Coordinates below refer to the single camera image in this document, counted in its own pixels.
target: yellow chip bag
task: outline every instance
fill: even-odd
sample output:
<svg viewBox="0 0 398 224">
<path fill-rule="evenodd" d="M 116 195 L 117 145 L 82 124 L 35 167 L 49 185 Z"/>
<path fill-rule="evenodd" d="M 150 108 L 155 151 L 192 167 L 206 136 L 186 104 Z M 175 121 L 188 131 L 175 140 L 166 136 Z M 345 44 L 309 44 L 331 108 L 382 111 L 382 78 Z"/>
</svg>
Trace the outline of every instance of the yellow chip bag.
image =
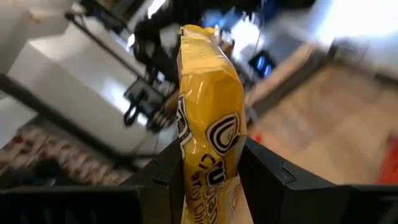
<svg viewBox="0 0 398 224">
<path fill-rule="evenodd" d="M 206 30 L 183 27 L 178 57 L 178 137 L 187 217 L 183 222 L 230 223 L 246 135 L 238 74 Z"/>
</svg>

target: wooden floor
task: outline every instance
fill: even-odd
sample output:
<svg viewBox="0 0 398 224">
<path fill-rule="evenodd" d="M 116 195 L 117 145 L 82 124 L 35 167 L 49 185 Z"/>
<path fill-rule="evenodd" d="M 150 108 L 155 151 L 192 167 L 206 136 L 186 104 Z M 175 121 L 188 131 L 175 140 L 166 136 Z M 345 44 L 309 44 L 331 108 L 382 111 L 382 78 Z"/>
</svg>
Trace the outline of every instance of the wooden floor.
<svg viewBox="0 0 398 224">
<path fill-rule="evenodd" d="M 304 51 L 299 49 L 275 74 L 289 76 L 288 71 L 306 60 Z M 253 103 L 273 87 L 260 83 L 247 101 Z M 335 184 L 372 184 L 379 177 L 387 137 L 394 131 L 398 89 L 329 64 L 260 116 L 249 133 L 260 134 L 263 145 Z M 239 198 L 235 223 L 252 223 L 244 195 Z"/>
</svg>

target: chip bag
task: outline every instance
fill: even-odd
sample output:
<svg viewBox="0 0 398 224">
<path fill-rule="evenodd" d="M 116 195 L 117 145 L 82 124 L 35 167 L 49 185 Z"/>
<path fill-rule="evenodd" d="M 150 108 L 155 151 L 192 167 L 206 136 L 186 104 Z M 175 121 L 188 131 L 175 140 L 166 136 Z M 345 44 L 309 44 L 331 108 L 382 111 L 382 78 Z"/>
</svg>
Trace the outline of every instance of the chip bag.
<svg viewBox="0 0 398 224">
<path fill-rule="evenodd" d="M 185 26 L 178 56 L 178 138 L 187 212 L 183 223 L 230 223 L 246 136 L 238 74 L 206 30 Z"/>
</svg>

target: snack bag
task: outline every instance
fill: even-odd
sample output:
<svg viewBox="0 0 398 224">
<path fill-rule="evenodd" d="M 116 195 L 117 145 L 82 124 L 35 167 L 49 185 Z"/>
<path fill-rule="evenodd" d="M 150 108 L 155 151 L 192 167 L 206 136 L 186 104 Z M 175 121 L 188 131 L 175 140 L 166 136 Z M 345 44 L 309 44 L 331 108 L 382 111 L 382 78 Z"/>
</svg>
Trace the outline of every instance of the snack bag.
<svg viewBox="0 0 398 224">
<path fill-rule="evenodd" d="M 205 29 L 183 27 L 178 57 L 178 137 L 187 212 L 183 223 L 230 223 L 246 136 L 238 74 Z"/>
</svg>

